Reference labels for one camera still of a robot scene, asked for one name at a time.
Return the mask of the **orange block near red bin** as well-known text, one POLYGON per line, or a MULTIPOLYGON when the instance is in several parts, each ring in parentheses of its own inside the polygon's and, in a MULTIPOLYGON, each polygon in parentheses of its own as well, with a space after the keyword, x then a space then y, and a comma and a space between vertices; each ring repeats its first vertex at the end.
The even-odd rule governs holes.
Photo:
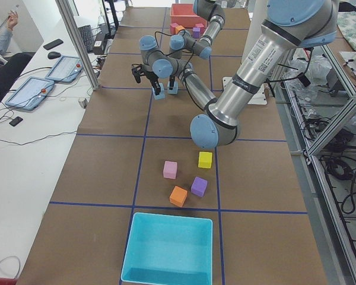
POLYGON ((174 33, 178 34, 180 31, 184 30, 185 28, 181 25, 178 25, 174 28, 174 33))

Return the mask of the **purple block near cyan bin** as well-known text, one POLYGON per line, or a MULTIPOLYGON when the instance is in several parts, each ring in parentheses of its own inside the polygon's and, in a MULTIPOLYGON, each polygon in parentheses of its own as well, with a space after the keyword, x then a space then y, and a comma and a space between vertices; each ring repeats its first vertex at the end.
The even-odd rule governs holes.
POLYGON ((191 193, 203 197, 206 191, 206 188, 208 186, 208 181, 200 178, 199 176, 196 176, 193 180, 192 186, 191 186, 191 193))

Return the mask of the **black keyboard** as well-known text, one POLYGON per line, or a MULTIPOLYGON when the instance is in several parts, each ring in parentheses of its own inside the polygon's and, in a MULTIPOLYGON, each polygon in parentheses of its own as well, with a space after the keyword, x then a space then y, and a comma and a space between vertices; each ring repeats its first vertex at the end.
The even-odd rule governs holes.
POLYGON ((93 34, 90 25, 84 25, 78 28, 84 47, 88 53, 93 51, 93 34))

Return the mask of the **black smartphone on desk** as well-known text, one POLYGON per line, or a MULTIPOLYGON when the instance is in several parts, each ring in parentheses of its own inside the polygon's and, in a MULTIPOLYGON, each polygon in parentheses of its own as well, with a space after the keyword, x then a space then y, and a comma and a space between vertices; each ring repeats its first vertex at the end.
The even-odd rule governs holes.
POLYGON ((53 49, 53 48, 55 48, 55 47, 57 47, 57 46, 59 46, 59 45, 62 45, 62 44, 63 44, 63 40, 61 40, 61 39, 56 39, 56 40, 53 40, 53 41, 51 41, 51 42, 45 44, 45 45, 43 46, 43 48, 46 49, 46 50, 51 50, 51 49, 53 49))

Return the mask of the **small black phone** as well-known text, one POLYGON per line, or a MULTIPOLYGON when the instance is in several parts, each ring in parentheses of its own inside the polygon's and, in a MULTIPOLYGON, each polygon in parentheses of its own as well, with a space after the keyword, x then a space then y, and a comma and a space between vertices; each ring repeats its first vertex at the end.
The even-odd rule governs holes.
POLYGON ((17 116, 17 117, 15 117, 14 119, 12 119, 12 120, 9 122, 9 124, 10 124, 11 126, 17 126, 17 125, 18 125, 19 123, 21 123, 22 121, 23 121, 23 118, 17 116))

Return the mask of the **light blue block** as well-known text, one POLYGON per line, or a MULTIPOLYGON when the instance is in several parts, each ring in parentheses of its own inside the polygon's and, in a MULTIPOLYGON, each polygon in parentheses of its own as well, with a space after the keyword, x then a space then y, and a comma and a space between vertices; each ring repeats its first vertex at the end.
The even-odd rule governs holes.
POLYGON ((153 98, 155 100, 162 100, 166 98, 165 90, 163 88, 161 88, 159 92, 153 90, 152 93, 153 93, 153 98))
POLYGON ((178 83, 175 82, 173 85, 167 85, 168 94, 176 95, 178 93, 178 83))

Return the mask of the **magenta block left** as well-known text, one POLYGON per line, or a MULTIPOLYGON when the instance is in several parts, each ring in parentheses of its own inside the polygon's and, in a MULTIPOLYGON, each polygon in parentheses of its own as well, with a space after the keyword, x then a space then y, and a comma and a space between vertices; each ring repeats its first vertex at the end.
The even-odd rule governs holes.
POLYGON ((176 34, 176 29, 179 25, 177 23, 171 23, 170 24, 170 34, 175 35, 176 34))

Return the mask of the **small metal cylinder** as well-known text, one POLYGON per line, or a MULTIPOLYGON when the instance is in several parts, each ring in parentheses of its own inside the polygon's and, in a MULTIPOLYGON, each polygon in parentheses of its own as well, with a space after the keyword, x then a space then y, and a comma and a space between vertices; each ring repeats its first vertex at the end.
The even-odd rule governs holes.
POLYGON ((82 107, 82 108, 86 108, 87 107, 87 103, 88 103, 88 101, 87 101, 87 99, 86 98, 79 98, 78 99, 78 103, 80 104, 80 106, 82 107))

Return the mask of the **yellow block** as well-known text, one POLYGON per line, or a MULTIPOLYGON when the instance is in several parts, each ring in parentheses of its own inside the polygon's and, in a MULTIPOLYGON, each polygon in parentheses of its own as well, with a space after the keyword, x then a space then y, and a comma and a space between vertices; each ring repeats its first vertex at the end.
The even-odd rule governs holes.
POLYGON ((202 169, 210 169, 212 167, 213 154, 207 151, 200 151, 198 157, 198 167, 202 169))

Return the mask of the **light pink block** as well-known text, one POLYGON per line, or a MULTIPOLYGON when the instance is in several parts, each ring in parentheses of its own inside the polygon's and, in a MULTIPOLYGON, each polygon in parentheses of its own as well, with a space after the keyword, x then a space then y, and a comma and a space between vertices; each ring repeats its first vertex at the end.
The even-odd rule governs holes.
POLYGON ((163 177, 167 179, 176 179, 177 166, 178 164, 176 161, 165 161, 163 168, 163 177))

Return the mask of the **pink red plastic bin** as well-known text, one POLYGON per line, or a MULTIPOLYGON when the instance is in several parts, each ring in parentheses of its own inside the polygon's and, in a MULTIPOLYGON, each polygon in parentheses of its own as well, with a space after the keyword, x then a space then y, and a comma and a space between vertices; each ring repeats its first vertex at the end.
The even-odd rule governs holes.
POLYGON ((170 24, 185 28, 193 28, 196 24, 207 27, 207 20, 193 12, 193 4, 172 4, 170 8, 170 24))

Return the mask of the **teach pendant tablet nearer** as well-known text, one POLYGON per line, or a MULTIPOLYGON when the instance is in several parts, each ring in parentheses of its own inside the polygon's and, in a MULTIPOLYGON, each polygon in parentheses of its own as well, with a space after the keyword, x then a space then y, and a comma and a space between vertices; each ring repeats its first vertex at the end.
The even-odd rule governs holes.
POLYGON ((29 77, 8 98, 5 105, 15 109, 31 111, 35 109, 53 90, 55 82, 45 78, 29 77))

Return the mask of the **person in white coat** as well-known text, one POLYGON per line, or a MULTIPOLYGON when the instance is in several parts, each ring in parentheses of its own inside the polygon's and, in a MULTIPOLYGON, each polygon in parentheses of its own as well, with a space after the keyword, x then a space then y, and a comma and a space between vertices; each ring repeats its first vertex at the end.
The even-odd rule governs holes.
POLYGON ((18 14, 11 11, 7 18, 7 26, 0 35, 0 102, 32 59, 28 53, 16 53, 9 60, 4 58, 17 23, 18 14))

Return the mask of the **magenta block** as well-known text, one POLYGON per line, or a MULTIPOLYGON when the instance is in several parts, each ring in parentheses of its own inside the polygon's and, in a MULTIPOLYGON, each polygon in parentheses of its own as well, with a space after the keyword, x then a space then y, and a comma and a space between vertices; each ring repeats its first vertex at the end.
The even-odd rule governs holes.
POLYGON ((201 33, 205 30, 205 26, 202 23, 195 24, 195 27, 200 29, 201 33))
POLYGON ((170 24, 170 34, 175 35, 176 34, 176 29, 179 25, 177 23, 171 23, 170 24))

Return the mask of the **orange block near cyan bin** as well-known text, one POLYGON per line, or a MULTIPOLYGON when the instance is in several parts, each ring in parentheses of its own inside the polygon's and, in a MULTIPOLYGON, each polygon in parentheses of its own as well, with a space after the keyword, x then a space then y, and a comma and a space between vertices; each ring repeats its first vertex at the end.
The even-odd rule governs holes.
POLYGON ((179 186, 175 186, 170 194, 169 201, 177 207, 183 207, 186 198, 187 190, 179 186))

